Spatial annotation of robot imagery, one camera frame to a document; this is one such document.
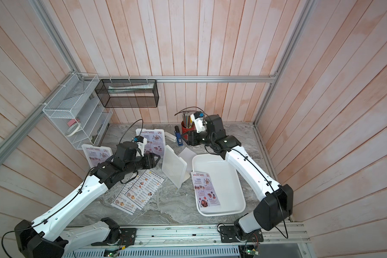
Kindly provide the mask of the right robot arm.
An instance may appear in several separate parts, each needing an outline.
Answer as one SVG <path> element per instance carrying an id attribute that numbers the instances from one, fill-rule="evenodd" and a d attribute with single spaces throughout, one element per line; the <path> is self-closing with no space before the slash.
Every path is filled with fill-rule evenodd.
<path id="1" fill-rule="evenodd" d="M 241 142 L 233 135 L 227 135 L 219 115 L 206 115 L 196 111 L 190 115 L 195 125 L 188 131 L 186 143 L 190 146 L 210 147 L 215 155 L 232 165 L 252 187 L 260 203 L 253 212 L 234 222 L 235 234 L 245 238 L 254 231 L 270 231 L 292 215 L 293 190 L 280 185 L 248 155 Z"/>

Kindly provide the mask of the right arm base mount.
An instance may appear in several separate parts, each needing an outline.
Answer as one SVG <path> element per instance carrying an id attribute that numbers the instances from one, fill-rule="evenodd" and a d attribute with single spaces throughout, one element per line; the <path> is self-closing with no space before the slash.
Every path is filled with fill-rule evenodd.
<path id="1" fill-rule="evenodd" d="M 255 230 L 250 233 L 245 233 L 237 225 L 225 225 L 220 223 L 216 227 L 222 243 L 239 243 L 239 242 L 253 242 L 262 243 L 264 242 L 262 233 L 260 230 Z"/>

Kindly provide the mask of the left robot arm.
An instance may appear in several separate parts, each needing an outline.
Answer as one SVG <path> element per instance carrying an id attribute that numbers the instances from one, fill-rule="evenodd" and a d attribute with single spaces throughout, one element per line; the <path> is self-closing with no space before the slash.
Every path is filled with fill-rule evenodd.
<path id="1" fill-rule="evenodd" d="M 61 258 L 79 248 L 99 243 L 115 245 L 121 241 L 119 225 L 111 218 L 77 230 L 65 228 L 96 198 L 106 193 L 128 174 L 154 168 L 160 156 L 143 152 L 143 143 L 125 141 L 114 155 L 90 169 L 84 181 L 56 206 L 33 221 L 16 225 L 19 251 L 26 258 Z"/>

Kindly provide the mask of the dim sum inn menu sheet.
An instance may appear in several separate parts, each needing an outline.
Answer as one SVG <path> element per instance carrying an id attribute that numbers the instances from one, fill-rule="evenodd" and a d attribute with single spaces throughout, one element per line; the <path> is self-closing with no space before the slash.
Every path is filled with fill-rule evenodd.
<path id="1" fill-rule="evenodd" d="M 125 212 L 129 215 L 133 215 L 137 209 L 136 204 L 126 195 L 126 193 L 131 189 L 131 187 L 131 184 L 124 185 L 122 190 L 111 203 L 112 207 L 120 209 L 122 212 Z"/>

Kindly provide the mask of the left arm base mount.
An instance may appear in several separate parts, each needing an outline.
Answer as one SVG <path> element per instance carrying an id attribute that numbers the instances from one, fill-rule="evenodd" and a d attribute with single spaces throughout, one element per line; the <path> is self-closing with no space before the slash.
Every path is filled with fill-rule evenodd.
<path id="1" fill-rule="evenodd" d="M 92 246 L 121 245 L 129 247 L 134 245 L 137 232 L 136 228 L 122 229 L 113 219 L 109 217 L 102 218 L 101 221 L 108 225 L 110 233 L 104 241 L 93 243 L 91 244 Z"/>

